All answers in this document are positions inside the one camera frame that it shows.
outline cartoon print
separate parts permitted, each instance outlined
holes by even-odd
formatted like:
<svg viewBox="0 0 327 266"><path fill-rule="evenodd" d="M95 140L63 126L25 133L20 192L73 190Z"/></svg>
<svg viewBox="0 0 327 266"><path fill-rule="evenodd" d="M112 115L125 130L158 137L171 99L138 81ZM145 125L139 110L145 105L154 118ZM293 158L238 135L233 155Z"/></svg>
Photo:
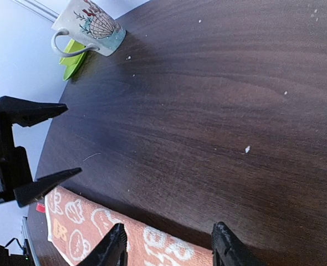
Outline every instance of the cartoon print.
<svg viewBox="0 0 327 266"><path fill-rule="evenodd" d="M186 262L194 256L193 246L175 237L170 237L173 243L167 244L168 235L152 227L145 227L143 235L145 251L152 256L152 261L144 260L145 266L181 266L179 261Z"/></svg>
<svg viewBox="0 0 327 266"><path fill-rule="evenodd" d="M68 202L65 205L65 213L66 216L76 224L82 224L85 221L80 199L74 202Z"/></svg>
<svg viewBox="0 0 327 266"><path fill-rule="evenodd" d="M47 195L48 207L49 210L54 214L63 215L64 212L60 208L60 202L62 201L62 195L58 192L58 189L55 188L51 193Z"/></svg>
<svg viewBox="0 0 327 266"><path fill-rule="evenodd" d="M74 230L70 236L69 253L71 259L79 262L86 258L91 250L90 242L84 239L80 230Z"/></svg>
<svg viewBox="0 0 327 266"><path fill-rule="evenodd" d="M95 209L91 214L91 221L94 226L98 229L101 237L109 232L111 227L116 223L123 223L121 220L112 217L109 210L104 208ZM127 251L130 250L130 243L129 240L127 241Z"/></svg>
<svg viewBox="0 0 327 266"><path fill-rule="evenodd" d="M63 241L67 241L66 233L68 230L66 227L62 226L60 222L55 218L54 226L53 226L53 236L58 239L62 239Z"/></svg>
<svg viewBox="0 0 327 266"><path fill-rule="evenodd" d="M103 9L90 0L83 1L89 5L88 9L82 10L85 15L77 14L74 11L76 18L85 22L82 25L80 24L83 32L91 34L95 39L102 39L110 37L114 31L118 33L121 30L120 25L105 13Z"/></svg>

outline table surface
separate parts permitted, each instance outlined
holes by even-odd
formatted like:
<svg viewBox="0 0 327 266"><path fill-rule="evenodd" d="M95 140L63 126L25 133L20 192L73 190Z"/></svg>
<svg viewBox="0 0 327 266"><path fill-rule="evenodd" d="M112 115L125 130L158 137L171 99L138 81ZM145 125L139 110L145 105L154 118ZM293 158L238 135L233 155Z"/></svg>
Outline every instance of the table surface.
<svg viewBox="0 0 327 266"><path fill-rule="evenodd" d="M119 22L37 176L82 167L65 188L186 241L224 221L269 265L327 265L327 0L154 0ZM40 260L62 265L33 209Z"/></svg>

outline white mug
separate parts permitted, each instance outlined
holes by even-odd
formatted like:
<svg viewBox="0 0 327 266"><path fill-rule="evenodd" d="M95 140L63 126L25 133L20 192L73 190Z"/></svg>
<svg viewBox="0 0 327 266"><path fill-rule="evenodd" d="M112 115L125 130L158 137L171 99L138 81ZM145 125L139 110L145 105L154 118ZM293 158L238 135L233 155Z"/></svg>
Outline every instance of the white mug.
<svg viewBox="0 0 327 266"><path fill-rule="evenodd" d="M107 57L117 50L126 34L114 19L91 0L71 0L52 29L57 31L52 37L52 48L61 57L74 57L88 50ZM68 35L86 48L65 53L55 42L60 35Z"/></svg>

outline mug handle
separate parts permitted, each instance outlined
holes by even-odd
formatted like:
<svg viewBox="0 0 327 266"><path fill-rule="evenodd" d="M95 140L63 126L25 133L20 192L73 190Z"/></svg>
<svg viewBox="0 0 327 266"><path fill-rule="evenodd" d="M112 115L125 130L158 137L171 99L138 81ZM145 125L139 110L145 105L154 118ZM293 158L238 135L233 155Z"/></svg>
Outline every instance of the mug handle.
<svg viewBox="0 0 327 266"><path fill-rule="evenodd" d="M57 43L55 41L55 39L57 38L57 36L62 36L62 35L69 35L69 31L67 29L60 29L58 30L52 37L52 48L53 48L53 51L60 55L61 57L74 57L76 55L79 55L79 54L82 54L84 52L87 52L87 51L97 51L99 50L99 47L98 46L95 46L94 44L89 44L86 46L86 48L82 49L82 50L79 50L77 52L73 52L73 53L65 53L63 51L61 51L59 49L59 47L57 46Z"/></svg>

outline black cable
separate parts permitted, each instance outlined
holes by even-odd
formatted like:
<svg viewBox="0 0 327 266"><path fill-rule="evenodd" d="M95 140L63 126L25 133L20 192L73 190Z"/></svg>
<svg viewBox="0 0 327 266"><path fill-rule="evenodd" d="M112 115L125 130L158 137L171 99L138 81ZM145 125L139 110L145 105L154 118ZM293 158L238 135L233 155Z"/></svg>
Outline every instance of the black cable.
<svg viewBox="0 0 327 266"><path fill-rule="evenodd" d="M14 238L12 238L4 247L5 248L7 248L9 245L11 245L12 244L12 242L13 241L17 241L17 244L19 245L19 247L21 248L21 250L23 250L23 247L22 247L22 245L20 244L20 242L19 242L19 240L16 238L16 237L14 237Z"/></svg>

